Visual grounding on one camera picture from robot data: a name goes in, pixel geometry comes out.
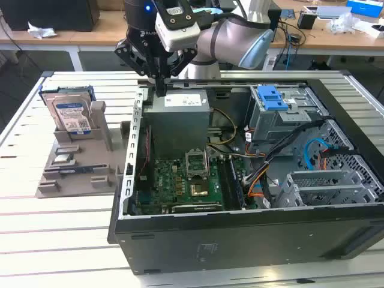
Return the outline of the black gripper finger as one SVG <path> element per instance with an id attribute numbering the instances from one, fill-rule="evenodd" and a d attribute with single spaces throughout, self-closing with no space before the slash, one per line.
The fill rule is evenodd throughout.
<path id="1" fill-rule="evenodd" d="M 138 75 L 151 78 L 155 85 L 156 95 L 161 96 L 160 69 L 148 40 L 142 38 L 133 44 L 128 38 L 125 38 L 116 45 L 115 53 Z"/>
<path id="2" fill-rule="evenodd" d="M 187 48 L 176 52 L 165 52 L 160 58 L 160 96 L 167 92 L 167 80 L 172 76 L 178 76 L 180 72 L 197 55 L 195 48 Z"/>

